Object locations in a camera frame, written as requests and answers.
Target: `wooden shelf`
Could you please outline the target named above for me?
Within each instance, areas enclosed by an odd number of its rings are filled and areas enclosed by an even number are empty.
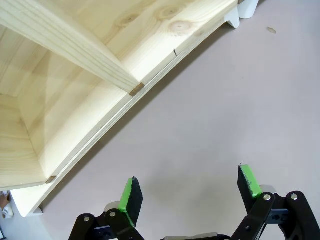
[[[1,1],[0,189],[21,215],[225,22],[238,0]]]

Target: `wooden panel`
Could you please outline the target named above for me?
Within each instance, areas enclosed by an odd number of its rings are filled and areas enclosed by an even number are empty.
[[[139,84],[92,33],[49,1],[2,0],[0,24],[128,93]]]
[[[169,63],[164,61],[176,48],[210,20],[224,17],[237,0],[59,0],[57,4],[146,84]]]
[[[59,173],[69,154],[127,96],[50,51],[26,81],[18,102],[47,178]]]
[[[17,97],[47,52],[35,42],[0,25],[0,94]]]
[[[0,95],[0,190],[46,182],[21,117],[17,99]]]
[[[88,152],[90,148],[105,134],[110,128],[136,104],[153,86],[155,86],[169,71],[171,71],[181,60],[183,60],[194,48],[196,48],[203,40],[205,40],[212,32],[224,23],[224,17],[221,19],[213,19],[208,21],[190,38],[188,44],[182,44],[177,48],[178,55],[171,52],[169,56],[163,60],[159,66],[157,74],[148,74],[148,84],[133,98],[123,98],[106,116],[97,124],[94,131],[87,135],[77,149],[69,155],[70,161],[64,169],[57,175],[57,178],[50,184],[13,190],[12,196],[22,216],[27,216],[33,212],[49,195],[49,193],[57,186],[57,184],[66,176],[66,174],[77,164],[77,162]]]

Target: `wooden plank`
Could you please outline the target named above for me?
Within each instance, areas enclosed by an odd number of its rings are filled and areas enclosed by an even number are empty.
[[[0,25],[0,94],[17,97],[48,51]]]
[[[175,49],[237,6],[236,0],[51,1],[91,30],[144,84]]]
[[[52,2],[2,0],[0,24],[128,93],[139,84],[99,39]]]
[[[0,94],[0,191],[37,186],[46,180],[17,99]]]
[[[55,186],[66,176],[66,174],[77,164],[77,162],[92,148],[92,146],[104,135],[110,128],[136,104],[154,85],[156,85],[169,71],[172,70],[182,59],[184,59],[194,48],[206,39],[214,30],[224,23],[224,17],[208,20],[206,24],[195,31],[189,39],[189,44],[179,48],[179,54],[172,51],[160,64],[162,69],[158,73],[151,72],[147,74],[146,86],[132,98],[124,97],[115,107],[105,115],[105,117],[95,126],[95,128],[82,140],[80,144],[68,156],[68,164],[58,173],[56,179],[46,185],[13,190],[12,196],[18,207],[20,214],[25,217],[33,212]]]
[[[46,178],[58,174],[70,153],[125,97],[125,91],[48,52],[18,96]]]

